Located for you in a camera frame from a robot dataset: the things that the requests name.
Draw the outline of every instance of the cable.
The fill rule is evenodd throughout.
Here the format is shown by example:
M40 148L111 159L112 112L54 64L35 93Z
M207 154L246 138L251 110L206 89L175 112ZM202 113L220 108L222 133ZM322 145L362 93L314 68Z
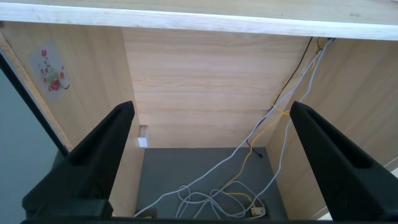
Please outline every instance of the cable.
M277 96L275 97L275 100L274 100L274 102L273 102L271 108L270 108L268 111L270 111L270 110L273 109L273 107L274 107L276 101L277 101L278 98L280 97L280 94L282 94L282 92L285 90L287 84L289 84L289 82L291 81L291 79L292 79L292 78L294 77L294 75L296 74L297 70L300 68L300 65L301 65L301 63L303 62L304 56L305 56L305 54L307 53L308 48L310 47L310 44L311 44L312 39L313 39L313 37L311 37L310 40L308 41L308 44L307 44L307 46L306 46L306 48L305 48L305 50L304 50L303 55L301 56L301 59L300 59L299 63L298 63L297 66L296 66L296 69L295 69L294 72L290 75L289 79L283 84L283 87L280 89L279 93L278 93ZM261 124L265 119L266 119L266 117L265 117L264 119L261 120L261 122L256 126L255 130L258 128L258 126L260 126L260 124Z
M320 50L323 50L323 48L321 48L321 47L319 46L319 39L321 39L321 38L318 37L318 39L317 39L317 46L318 46L318 48L319 48Z
M248 144L248 146L251 148L251 145L249 144L248 140L246 140L246 143ZM257 152L254 148L253 148L253 152L257 154L257 156L259 156L260 158L262 158L262 154L260 152Z
M256 142L257 138L260 137L263 133L265 133L265 131L267 131L272 125L274 125L274 124L275 124L283 115L285 115L285 114L286 114L286 113L282 113L282 114L280 114L280 116L279 116L278 118L274 119L273 122L271 122L270 125L268 125L264 130L261 131L261 133L259 133L259 134L254 138L254 140L252 141L251 145L253 146L254 143ZM246 161L248 160L249 156L250 156L251 153L252 153L252 150L253 150L253 147L252 147L252 146L250 146L250 151L249 151L249 153L247 154L246 158L245 158L244 161L243 161L243 164L242 164L242 167L241 167L241 171L240 171L235 177L233 177L230 181L228 181L225 185L228 185L229 183L231 183L232 181L234 181L236 178L238 178L238 177L242 174L242 171L243 171L243 169L244 169L244 166L246 165ZM246 197L249 199L249 201L250 201L251 203L253 203L253 201L251 200L251 197L248 196L248 195L246 195L246 194L244 194L244 193L238 193L238 192L225 192L225 193L228 194L228 195L244 195L244 196L246 196Z
M194 180L194 181L191 182L190 184L181 186L178 190L175 190L175 191L172 191L172 192L168 192L168 193L166 193L166 194L161 195L155 202L153 202L152 204L146 206L146 207L145 207L144 209L142 209L140 212L137 212L137 213L134 215L134 217L137 217L137 216L138 216L139 214L141 214L143 211L145 211L145 210L147 210L148 208L150 208L150 207L152 207L153 205L155 205L155 204L156 204L159 200L161 200L163 197L168 196L168 195L171 195L171 194L174 194L174 193L181 192L182 190L185 190L185 189L189 188L189 186L191 186L191 185L193 185L194 183L198 182L199 180L201 180L202 178L204 178L206 175L208 175L211 171L213 171L213 170L216 169L218 166L220 166L222 163L224 163L224 162L226 162L227 160L229 160L230 158L232 158L232 157L236 154L236 152L238 151L238 149L245 143L246 139L248 139L248 138L253 134L253 132L254 132L254 131L256 130L256 128L257 128L257 125L261 122L261 120L262 120L262 119L265 119L265 118L276 108L276 106L278 106L279 103L282 102L282 101L284 100L284 98L285 98L287 95L291 94L291 93L298 87L298 85L299 85L299 84L301 83L301 81L303 80L305 74L307 73L308 69L310 68L310 65L311 65L314 61L316 61L316 59L317 59L318 57L319 57L320 59L323 57L323 53L325 52L326 48L328 47L328 45L329 45L332 41L333 41L333 39L332 39L332 40L329 40L328 43L326 43L326 46L325 46L324 50L321 50L320 53L317 54L317 55L312 59L312 61L308 64L308 67L305 69L303 75L300 77L300 79L298 80L298 82L296 83L296 85L295 85L291 90L289 90L289 91L288 91L288 92L275 104L275 106L273 106L273 107L268 111L268 113L267 113L266 115L264 115L264 116L256 123L255 127L254 127L253 130L250 132L250 134L242 141L242 143L234 150L234 152L233 152L230 156L228 156L226 159L223 159L221 162L219 162L217 165L215 165L213 168L211 168L208 172L206 172L205 174L203 174L201 177L197 178L196 180ZM313 73L312 73L310 85L312 84L312 79L313 79L313 76L314 76L314 74L315 74L315 72L316 72L316 70L317 70L317 68L318 68L319 61L317 62L317 65L315 66L315 69L314 69L314 71L313 71ZM303 97L305 97L305 96L308 94L308 92L309 92L309 90L310 90L310 87L311 87L311 86L309 86L307 93L306 93ZM283 148L282 148L282 153L281 153L281 157L280 157L280 161L279 161L279 169L278 169L277 173L275 174L275 176L271 179L271 181L269 182L269 184L268 184L259 194L256 195L256 197L254 198L252 204L251 204L247 209L244 209L242 212L239 212L239 213L229 214L229 216L235 217L235 216L237 216L237 215L245 214L245 213L254 205L254 202L256 201L256 199L258 198L258 196L260 196L262 193L264 193L264 192L268 189L268 187L270 186L270 184L271 184L271 183L274 181L274 179L277 177L277 174L280 172L280 167L281 167L281 165L282 165L282 156L283 156L283 152L284 152L284 146L283 146ZM215 195L217 195L218 193L220 193L220 192L221 192L225 187L227 187L228 185L226 185L226 186L224 186L222 189L218 190L217 193L215 193L214 195L211 195L210 198L212 199Z
M332 41L333 41L333 39L330 40L330 41L326 44L325 49L328 47L328 45L329 45ZM315 69L313 70L312 77L311 77L311 80L310 80L310 84L309 84L309 86L308 86L308 90L307 90L307 92L303 95L303 97L301 97L300 101L302 101L302 100L308 95L308 93L309 93L310 90L311 90L313 78L314 78L315 73L316 73L316 71L317 71L317 69L318 69L319 62L320 62L321 58L323 57L323 53L324 53L324 51L322 50L321 54L316 55L315 58L313 59L313 61L315 61L315 59L320 55L320 59L317 61L317 64L316 64L316 66L315 66ZM306 71L304 72L304 74L306 74L306 72L307 72L307 70L308 70L308 68L310 67L311 64L312 64L312 62L308 65L308 67L306 68ZM258 196L260 196L262 193L264 193L264 192L268 189L268 187L269 187L269 186L271 185L271 183L275 180L275 178L277 177L277 175L279 174L279 172L280 172L280 170L281 170L281 167L282 167L282 158L283 158L283 154L284 154L284 150L285 150L285 145L286 145L286 139L287 139L287 130L289 129L290 124L291 124L291 119L289 120L289 122L288 122L288 124L287 124L287 126L286 126L286 129L285 129L284 145L283 145L283 147L282 147L282 152L281 152L281 156L280 156L280 159L279 159L279 168L278 168L278 171L277 171L277 173L275 174L275 176L271 179L271 181L268 183L268 185L267 185L259 194L256 195L256 197L254 198L254 200L257 199ZM231 216L234 216L234 215L235 215L235 216L236 216L236 215L242 215L244 212L248 211L249 208L251 208L253 205L254 205L254 202L252 202L251 206L249 206L247 209L243 210L241 213L236 213L236 214L232 214L232 215L229 214L229 215L231 215Z

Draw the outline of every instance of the wooden side panel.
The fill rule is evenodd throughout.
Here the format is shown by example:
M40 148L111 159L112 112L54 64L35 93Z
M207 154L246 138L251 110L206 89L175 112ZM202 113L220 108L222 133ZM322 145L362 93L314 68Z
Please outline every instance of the wooden side panel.
M36 91L72 146L117 104L134 101L120 28L5 22L1 31L29 75L31 86L40 87L27 56L47 41L55 42L70 76L70 88L53 103L42 88ZM143 150L133 144L138 128L136 116L110 198L117 216L131 216L135 209L143 159Z
M123 34L149 147L237 147L269 110L309 40L132 28ZM265 145L268 133L256 145Z
M325 52L312 90L303 101L389 170L396 168L398 156L397 61L398 42L338 39ZM295 91L288 108L306 92L309 78ZM286 116L279 122L267 143L274 171L288 120ZM277 183L290 219L312 218L325 208L293 125Z

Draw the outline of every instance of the floral sticker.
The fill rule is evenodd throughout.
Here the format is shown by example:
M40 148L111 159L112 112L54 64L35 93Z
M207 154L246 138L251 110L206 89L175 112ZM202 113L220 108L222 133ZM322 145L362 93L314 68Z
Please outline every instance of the floral sticker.
M29 60L51 101L55 101L60 92L69 88L67 72L54 42L48 42L33 52Z

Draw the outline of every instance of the yellow cable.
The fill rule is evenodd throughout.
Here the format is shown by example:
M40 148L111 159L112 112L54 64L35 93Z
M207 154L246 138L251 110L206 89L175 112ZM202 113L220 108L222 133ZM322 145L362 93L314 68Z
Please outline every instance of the yellow cable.
M264 130L262 130L262 131L253 139L253 141L251 142L250 152L247 154L246 158L245 158L244 161L243 161L241 171L240 171L234 178L232 178L228 183L226 183L225 185L230 184L232 181L234 181L236 178L238 178L238 177L242 174L242 171L243 171L243 169L244 169L244 166L245 166L245 164L246 164L246 161L248 160L249 156L251 155L251 153L252 153L252 151L253 151L253 144L256 142L257 138L260 137L262 134L264 134L265 131L267 131L272 125L274 125L283 115L289 114L289 110L287 110L287 111L282 111L282 110L279 109L279 108L277 108L277 109L281 111L280 116L279 116L278 118L274 119L273 122L271 122L270 125L268 125L266 128L264 128ZM243 196L245 196L245 197L247 197L247 198L249 199L250 203L253 203L251 197L248 196L248 195L245 194L245 193L239 193L239 192L227 193L227 192L226 192L226 194L229 194L229 195L243 195Z
M317 49L316 49L316 51L315 51L315 56L317 55L317 53L318 53L319 50L320 50L320 49L319 49L318 46L317 46ZM311 67L311 70L313 70L313 68L314 68L314 66L315 66L315 62L316 62L316 61L313 62L312 67ZM279 95L280 93L282 93L282 91L283 91L283 88L279 90L279 92L278 92L277 95ZM264 133L265 133L272 125L274 125L283 115L288 115L288 114L289 114L289 111L290 111L290 110L283 111L283 110L281 110L280 108L278 108L277 106L275 106L275 105L273 105L273 104L272 104L272 106L280 112L279 117L276 118L276 119L274 119L273 122L271 122L270 125L268 125L266 128L264 128L264 130L262 130L262 131L253 139L253 141L251 142L250 151L249 151L249 153L247 154L246 158L245 158L244 161L243 161L241 171L240 171L234 178L232 178L230 181L228 181L228 183L226 183L225 185L230 184L232 181L234 181L236 178L238 178L238 177L242 174L242 171L243 171L243 169L244 169L244 166L246 165L246 161L248 160L249 156L251 155L251 153L252 153L252 151L253 151L253 145L254 145L254 143L256 142L257 138L260 137L262 134L264 134ZM250 203L253 202L252 199L251 199L251 197L248 196L248 195L245 194L245 193L231 192L231 193L226 193L226 194L229 194L229 195L243 195L243 196L245 196L245 197L247 197L247 198L249 199Z

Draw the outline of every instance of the wooden panel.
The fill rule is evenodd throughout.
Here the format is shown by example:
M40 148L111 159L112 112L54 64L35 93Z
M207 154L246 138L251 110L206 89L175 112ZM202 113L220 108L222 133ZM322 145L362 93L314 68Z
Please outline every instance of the wooden panel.
M0 20L398 40L382 0L3 0Z
M308 43L303 37L187 30L123 33L149 147L238 146L271 107Z
M389 170L398 156L398 42L338 39L325 52L304 103L363 148ZM291 102L307 90L310 76ZM283 145L284 117L267 151L277 170ZM288 131L282 171L277 183L290 219L315 218L325 202L293 126Z
M6 22L1 31L35 86L40 85L27 56L49 40L56 43L70 76L70 88L53 103L42 88L37 90L72 146L117 104L134 100L119 28ZM136 116L111 193L110 201L119 216L131 216L135 209L143 157L143 150L133 144L138 127Z
M71 151L73 149L73 145L68 139L67 135L58 124L57 119L52 114L49 106L46 104L45 100L42 98L42 95L34 85L33 81L30 79L30 76L26 72L25 68L22 66L21 62L19 61L18 57L15 55L14 51L12 50L11 46L7 42L6 38L0 32L0 49L4 52L4 56L12 63L14 70L17 73L17 76L27 88L29 93L34 97L37 106L40 108L41 112L46 117L47 121L50 123L51 127L54 129L57 136L60 138L62 144Z

